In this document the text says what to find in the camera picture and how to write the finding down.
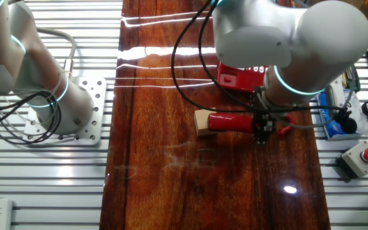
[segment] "metal mounting plate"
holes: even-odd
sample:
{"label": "metal mounting plate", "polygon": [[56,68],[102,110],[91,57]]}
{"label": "metal mounting plate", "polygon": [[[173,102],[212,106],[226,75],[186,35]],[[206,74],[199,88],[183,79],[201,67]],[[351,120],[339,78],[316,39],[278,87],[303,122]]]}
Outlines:
{"label": "metal mounting plate", "polygon": [[[105,94],[107,83],[104,78],[95,77],[94,79],[89,77],[72,77],[73,82],[76,85],[84,88],[92,97],[94,108],[98,108],[98,110],[94,110],[91,119],[89,122],[81,128],[78,132],[72,135],[52,135],[46,141],[43,141],[38,144],[32,144],[32,146],[94,146],[100,142],[100,135],[102,133],[102,120],[104,114],[104,104],[105,104]],[[38,117],[36,112],[29,108],[28,119],[31,121],[38,121]],[[27,134],[42,134],[46,131],[44,127],[40,124],[32,123],[30,121],[26,122],[25,125],[25,133]],[[24,135],[24,139],[26,140],[35,140],[39,138],[39,136],[28,136]]]}

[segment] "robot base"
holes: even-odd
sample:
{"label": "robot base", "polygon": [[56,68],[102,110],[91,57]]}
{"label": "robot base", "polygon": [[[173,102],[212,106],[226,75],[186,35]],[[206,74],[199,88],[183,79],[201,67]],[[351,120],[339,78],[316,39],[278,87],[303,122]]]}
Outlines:
{"label": "robot base", "polygon": [[[31,146],[95,146],[100,142],[107,87],[106,80],[101,77],[95,77],[94,79],[74,77],[73,81],[78,82],[78,85],[91,95],[94,104],[92,117],[84,127],[72,135],[54,134],[49,139],[38,144],[32,144]],[[33,109],[29,110],[27,118],[31,121],[38,121],[36,112]],[[40,124],[30,121],[26,122],[25,133],[42,134],[44,132],[46,132],[46,129]],[[39,138],[39,136],[24,135],[23,138],[32,141]]]}

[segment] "black cable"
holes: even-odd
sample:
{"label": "black cable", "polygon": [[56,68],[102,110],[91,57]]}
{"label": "black cable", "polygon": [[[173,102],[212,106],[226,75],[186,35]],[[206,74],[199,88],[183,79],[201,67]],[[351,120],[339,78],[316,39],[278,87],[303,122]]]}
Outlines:
{"label": "black cable", "polygon": [[55,99],[52,99],[52,97],[50,96],[50,94],[45,94],[45,99],[48,101],[49,103],[49,106],[50,106],[50,110],[51,112],[54,112],[54,113],[58,113],[58,119],[57,119],[57,123],[56,123],[56,126],[54,126],[54,123],[55,123],[55,117],[52,119],[52,122],[50,123],[47,131],[41,135],[41,137],[37,138],[36,140],[33,140],[33,141],[28,141],[28,140],[24,140],[23,138],[17,136],[16,134],[14,134],[4,123],[3,121],[1,121],[1,124],[2,126],[5,128],[6,131],[8,131],[12,136],[14,136],[15,138],[17,138],[18,140],[20,141],[23,141],[23,142],[13,142],[9,139],[7,139],[6,137],[4,137],[3,135],[1,135],[0,133],[0,138],[4,139],[6,142],[8,143],[11,143],[11,144],[17,144],[17,145],[29,145],[29,144],[36,144],[36,143],[40,143],[40,142],[43,142],[45,140],[47,140],[49,137],[51,137],[54,132],[58,129],[60,123],[61,123],[61,118],[62,118],[62,113],[61,113],[61,109],[59,106],[57,106],[57,111],[54,110],[54,106],[56,106],[56,100]]}
{"label": "black cable", "polygon": [[11,109],[11,108],[13,108],[13,107],[15,107],[17,105],[21,105],[22,106],[25,103],[27,103],[28,101],[32,100],[34,97],[39,96],[39,95],[42,95],[42,93],[43,92],[41,91],[41,92],[35,93],[35,94],[31,95],[31,96],[28,96],[28,97],[26,97],[26,98],[24,98],[24,99],[22,99],[22,100],[20,100],[18,102],[12,103],[12,104],[7,105],[7,106],[4,106],[4,107],[0,107],[0,111],[5,110],[5,109]]}
{"label": "black cable", "polygon": [[192,24],[197,20],[197,18],[203,13],[203,11],[208,7],[208,5],[212,2],[212,0],[208,0],[205,5],[194,15],[194,17],[191,19],[191,21],[185,26],[184,30],[181,32],[181,34],[179,35],[176,43],[174,44],[174,48],[172,50],[172,55],[171,55],[171,76],[172,76],[172,80],[174,82],[174,85],[176,86],[176,89],[178,91],[178,93],[181,95],[181,97],[186,100],[188,103],[200,108],[200,109],[205,109],[208,111],[214,111],[214,112],[263,112],[263,113],[269,113],[269,112],[273,112],[273,113],[280,113],[280,112],[295,112],[295,111],[306,111],[306,110],[311,110],[311,109],[334,109],[334,110],[343,110],[343,108],[340,107],[331,107],[331,106],[312,106],[312,107],[294,107],[292,109],[258,109],[258,108],[248,108],[247,110],[222,110],[222,109],[212,109],[212,108],[208,108],[202,105],[199,105],[195,102],[193,102],[191,99],[189,99],[184,92],[182,92],[182,90],[180,89],[180,86],[178,85],[177,79],[176,79],[176,75],[174,72],[174,61],[175,61],[175,57],[176,57],[176,52],[177,52],[177,48],[178,45],[181,42],[181,39],[184,37],[184,34],[188,31],[188,29],[190,28],[190,26],[192,26]]}
{"label": "black cable", "polygon": [[8,112],[7,114],[5,114],[2,118],[0,118],[0,122],[3,121],[4,119],[6,119],[8,116],[11,116],[11,114],[13,114],[16,110],[18,110],[21,106],[23,106],[26,102],[32,100],[34,97],[36,96],[44,96],[43,92],[38,92],[38,93],[35,93],[31,96],[28,96],[26,97],[25,99],[13,104],[13,105],[16,105],[10,112]]}

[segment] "white robotic arm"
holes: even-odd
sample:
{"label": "white robotic arm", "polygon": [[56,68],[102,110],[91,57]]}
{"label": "white robotic arm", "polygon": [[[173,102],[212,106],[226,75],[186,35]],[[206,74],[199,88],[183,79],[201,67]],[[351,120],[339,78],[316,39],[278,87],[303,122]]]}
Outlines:
{"label": "white robotic arm", "polygon": [[213,24],[217,56],[225,65],[273,65],[263,95],[272,107],[306,104],[368,48],[366,17],[340,1],[301,9],[271,0],[223,0]]}
{"label": "white robotic arm", "polygon": [[[92,117],[92,97],[72,82],[44,46],[31,10],[22,1],[8,8],[7,0],[0,0],[0,95],[11,91],[23,93],[24,89],[34,92],[44,89],[55,95],[62,114],[56,134],[75,133]],[[35,97],[28,104],[38,113],[40,121],[51,117],[49,104],[43,97]],[[43,126],[47,129],[50,122],[44,122]]]}

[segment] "wooden block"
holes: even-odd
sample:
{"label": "wooden block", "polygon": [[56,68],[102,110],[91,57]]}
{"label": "wooden block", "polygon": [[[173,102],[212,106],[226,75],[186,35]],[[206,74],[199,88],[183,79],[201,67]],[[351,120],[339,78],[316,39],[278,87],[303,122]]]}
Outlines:
{"label": "wooden block", "polygon": [[197,136],[216,134],[217,132],[208,130],[208,115],[215,113],[213,111],[207,111],[201,109],[194,112],[195,129],[197,130]]}

